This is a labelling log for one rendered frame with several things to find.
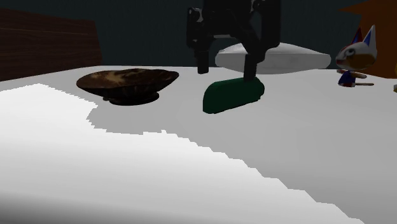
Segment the white cat figure toy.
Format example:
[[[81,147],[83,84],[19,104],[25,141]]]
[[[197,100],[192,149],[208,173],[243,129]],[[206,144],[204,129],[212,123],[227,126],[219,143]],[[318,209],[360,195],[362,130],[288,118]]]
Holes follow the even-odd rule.
[[[344,46],[335,57],[337,70],[341,74],[338,85],[354,88],[356,86],[374,86],[373,83],[358,83],[357,78],[365,79],[367,75],[359,70],[364,70],[375,64],[377,60],[376,27],[371,26],[365,37],[361,27],[356,31],[351,43]]]

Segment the white flat round dish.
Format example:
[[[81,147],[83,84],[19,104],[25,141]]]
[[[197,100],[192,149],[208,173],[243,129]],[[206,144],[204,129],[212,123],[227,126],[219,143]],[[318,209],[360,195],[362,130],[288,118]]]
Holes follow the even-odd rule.
[[[229,70],[243,72],[246,49],[241,43],[220,50],[215,64]],[[265,60],[258,63],[257,74],[285,74],[312,69],[326,69],[331,63],[330,55],[301,46],[280,43],[267,50]]]

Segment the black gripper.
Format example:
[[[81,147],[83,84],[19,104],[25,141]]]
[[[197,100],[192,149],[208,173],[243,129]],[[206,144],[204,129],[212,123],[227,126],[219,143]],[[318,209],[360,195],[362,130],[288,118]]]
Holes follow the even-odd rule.
[[[250,24],[253,11],[261,16],[260,37]],[[240,39],[247,51],[245,81],[254,79],[267,50],[281,42],[281,0],[203,0],[203,9],[189,7],[186,19],[186,45],[194,51],[198,74],[209,72],[209,49],[215,38]]]

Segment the dark brown wooden furniture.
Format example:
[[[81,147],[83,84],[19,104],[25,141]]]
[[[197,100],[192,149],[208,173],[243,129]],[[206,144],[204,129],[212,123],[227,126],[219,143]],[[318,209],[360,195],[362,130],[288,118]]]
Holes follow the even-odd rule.
[[[0,8],[0,81],[101,64],[93,20]]]

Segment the dark green rounded block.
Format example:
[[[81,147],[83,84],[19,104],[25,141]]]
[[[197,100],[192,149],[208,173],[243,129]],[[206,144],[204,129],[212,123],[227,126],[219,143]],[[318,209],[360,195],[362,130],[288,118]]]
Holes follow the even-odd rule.
[[[259,101],[264,93],[265,86],[258,78],[216,81],[204,92],[202,110],[207,114],[220,113]]]

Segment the orange brown furniture piece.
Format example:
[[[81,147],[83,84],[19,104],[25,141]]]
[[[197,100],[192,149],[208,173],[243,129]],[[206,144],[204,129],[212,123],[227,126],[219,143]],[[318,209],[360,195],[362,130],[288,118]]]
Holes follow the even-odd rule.
[[[375,26],[377,61],[363,72],[397,80],[397,0],[366,0],[339,11],[360,15],[364,35]]]

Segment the dark brown mottled bowl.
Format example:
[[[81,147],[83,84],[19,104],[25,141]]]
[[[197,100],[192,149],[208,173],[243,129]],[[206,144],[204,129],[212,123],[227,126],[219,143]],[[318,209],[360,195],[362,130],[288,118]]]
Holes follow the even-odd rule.
[[[164,69],[108,70],[84,75],[76,86],[114,105],[137,106],[157,100],[159,91],[178,77],[178,72]]]

